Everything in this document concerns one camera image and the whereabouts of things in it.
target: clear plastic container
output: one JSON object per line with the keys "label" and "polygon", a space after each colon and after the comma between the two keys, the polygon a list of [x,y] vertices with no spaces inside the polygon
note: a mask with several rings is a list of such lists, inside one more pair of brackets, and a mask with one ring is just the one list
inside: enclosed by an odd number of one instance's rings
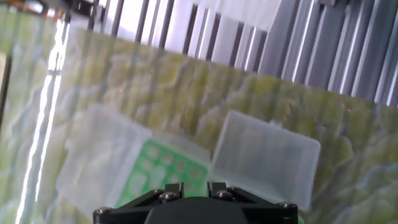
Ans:
{"label": "clear plastic container", "polygon": [[56,188],[91,218],[115,206],[144,142],[152,133],[118,112],[93,105],[57,179]]}
{"label": "clear plastic container", "polygon": [[237,111],[224,122],[213,175],[271,202],[310,208],[318,141]]}
{"label": "clear plastic container", "polygon": [[205,195],[210,152],[172,134],[158,134],[101,105],[86,112],[56,188],[92,218],[165,184],[185,183],[186,196]]}

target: marble pattern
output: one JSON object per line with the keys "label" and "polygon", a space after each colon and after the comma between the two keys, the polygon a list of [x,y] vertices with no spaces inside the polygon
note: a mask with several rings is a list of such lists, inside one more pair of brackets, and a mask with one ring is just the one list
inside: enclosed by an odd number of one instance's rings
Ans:
{"label": "marble pattern", "polygon": [[280,124],[322,145],[306,223],[398,222],[396,108],[78,29],[54,75],[56,24],[0,8],[0,30],[0,50],[13,55],[0,223],[90,223],[57,195],[55,181],[93,103],[211,151],[230,109]]}

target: vertical metal bar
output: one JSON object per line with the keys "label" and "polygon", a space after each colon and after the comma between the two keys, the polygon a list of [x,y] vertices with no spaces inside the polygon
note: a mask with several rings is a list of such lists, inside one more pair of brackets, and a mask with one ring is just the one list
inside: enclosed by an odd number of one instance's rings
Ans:
{"label": "vertical metal bar", "polygon": [[214,46],[216,43],[217,32],[220,26],[221,14],[216,14],[215,21],[213,24],[213,29],[211,30],[210,41],[209,41],[209,48],[206,54],[206,60],[211,60],[213,56]]}
{"label": "vertical metal bar", "polygon": [[299,0],[282,0],[268,33],[259,73],[281,77]]}
{"label": "vertical metal bar", "polygon": [[94,29],[94,24],[95,24],[95,18],[97,16],[97,8],[98,8],[98,3],[100,0],[94,0],[93,1],[93,13],[90,15],[90,18],[88,19],[88,30],[93,30]]}
{"label": "vertical metal bar", "polygon": [[112,0],[106,0],[104,19],[103,19],[102,24],[101,24],[101,33],[102,34],[105,31],[106,21],[108,20],[108,13],[109,13],[109,7],[111,5],[111,1]]}
{"label": "vertical metal bar", "polygon": [[254,64],[253,64],[253,71],[254,72],[258,72],[259,71],[261,56],[262,56],[262,53],[263,53],[263,50],[264,50],[264,45],[266,43],[266,39],[267,39],[267,32],[266,31],[261,31],[259,46],[257,48],[257,54],[256,54],[256,58],[254,59]]}
{"label": "vertical metal bar", "polygon": [[375,1],[351,96],[374,99],[397,8],[398,1]]}
{"label": "vertical metal bar", "polygon": [[148,45],[150,45],[150,46],[152,45],[152,41],[154,39],[156,20],[157,20],[157,14],[159,12],[159,7],[160,7],[160,0],[156,0],[154,17],[152,19],[152,24],[150,25],[150,32],[149,32],[149,38],[148,38]]}
{"label": "vertical metal bar", "polygon": [[336,56],[328,89],[340,94],[350,94],[359,58],[371,18],[374,0],[353,0],[349,4],[349,21],[346,33],[340,40],[342,51]]}
{"label": "vertical metal bar", "polygon": [[340,0],[335,7],[326,7],[322,12],[305,76],[306,85],[327,88],[345,21],[346,5],[346,0]]}
{"label": "vertical metal bar", "polygon": [[248,63],[248,55],[249,55],[250,44],[253,38],[253,33],[254,33],[253,26],[247,26],[247,25],[243,26],[242,37],[236,55],[236,61],[234,64],[236,68],[240,68],[242,70],[245,70],[246,68],[246,65]]}
{"label": "vertical metal bar", "polygon": [[283,79],[304,82],[322,10],[317,0],[300,2],[282,70]]}
{"label": "vertical metal bar", "polygon": [[387,47],[386,59],[377,84],[376,95],[374,96],[375,103],[384,103],[391,106],[396,82],[396,80],[394,82],[395,65],[398,65],[398,12],[396,13],[394,27]]}
{"label": "vertical metal bar", "polygon": [[204,34],[205,34],[205,29],[206,29],[206,23],[209,20],[209,9],[205,9],[205,15],[203,16],[203,22],[201,23],[201,27],[200,27],[200,33],[199,33],[199,41],[198,41],[198,45],[197,45],[197,50],[195,52],[195,58],[199,57],[199,54],[201,52],[201,47],[203,45],[203,41],[204,41]]}
{"label": "vertical metal bar", "polygon": [[182,53],[185,55],[187,55],[189,51],[189,45],[191,44],[193,26],[195,25],[195,19],[197,17],[197,13],[198,13],[198,6],[194,4],[192,6],[191,16],[189,18],[189,23],[188,23],[188,30],[185,36],[184,46],[182,48]]}
{"label": "vertical metal bar", "polygon": [[149,5],[149,0],[144,0],[142,2],[142,8],[141,8],[141,13],[139,15],[138,28],[136,34],[136,42],[138,43],[141,43],[142,33],[144,31],[145,19],[147,17],[148,5]]}
{"label": "vertical metal bar", "polygon": [[118,35],[120,18],[122,16],[122,10],[123,10],[123,4],[124,4],[124,0],[118,0],[118,6],[116,8],[116,13],[115,13],[115,16],[114,16],[112,32],[111,32],[111,35],[113,35],[113,36],[117,36]]}
{"label": "vertical metal bar", "polygon": [[160,40],[159,40],[159,47],[161,49],[164,49],[166,45],[167,33],[169,31],[169,26],[170,26],[170,18],[172,17],[172,12],[173,12],[173,5],[174,5],[174,0],[169,0],[167,3],[166,14],[164,17],[162,34],[160,35]]}
{"label": "vertical metal bar", "polygon": [[242,22],[240,22],[238,24],[238,31],[236,32],[235,41],[234,41],[234,45],[232,48],[231,58],[229,60],[229,66],[232,66],[232,67],[235,66],[236,57],[238,56],[239,45],[240,45],[241,39],[242,39],[243,27],[244,27],[244,24]]}

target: bolt head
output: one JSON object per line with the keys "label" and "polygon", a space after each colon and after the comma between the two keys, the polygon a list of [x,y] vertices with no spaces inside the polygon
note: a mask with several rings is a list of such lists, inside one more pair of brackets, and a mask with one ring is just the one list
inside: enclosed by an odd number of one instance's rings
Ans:
{"label": "bolt head", "polygon": [[216,196],[218,198],[228,198],[228,197],[232,197],[232,194],[226,190],[219,190],[216,192]]}
{"label": "bolt head", "polygon": [[228,190],[239,190],[239,187],[228,187]]}
{"label": "bolt head", "polygon": [[155,193],[155,194],[162,194],[163,192],[164,192],[163,189],[156,189],[156,190],[154,190],[154,193]]}
{"label": "bolt head", "polygon": [[281,202],[279,203],[279,205],[282,206],[284,209],[297,208],[297,205],[292,202]]}
{"label": "bolt head", "polygon": [[110,212],[111,210],[112,210],[112,208],[110,208],[110,207],[100,207],[99,209],[95,210],[95,213],[97,213],[97,214],[105,214],[105,213]]}
{"label": "bolt head", "polygon": [[166,199],[166,200],[170,200],[170,199],[174,199],[177,197],[177,194],[173,193],[173,192],[166,192],[166,193],[162,193],[159,198],[160,199]]}

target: green circuit board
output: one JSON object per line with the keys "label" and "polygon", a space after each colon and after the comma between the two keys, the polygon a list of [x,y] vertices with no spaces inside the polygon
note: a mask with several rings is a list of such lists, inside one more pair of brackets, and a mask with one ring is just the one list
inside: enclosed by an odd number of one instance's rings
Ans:
{"label": "green circuit board", "polygon": [[169,147],[150,139],[144,143],[116,207],[165,184],[184,183],[186,197],[204,196],[209,168]]}

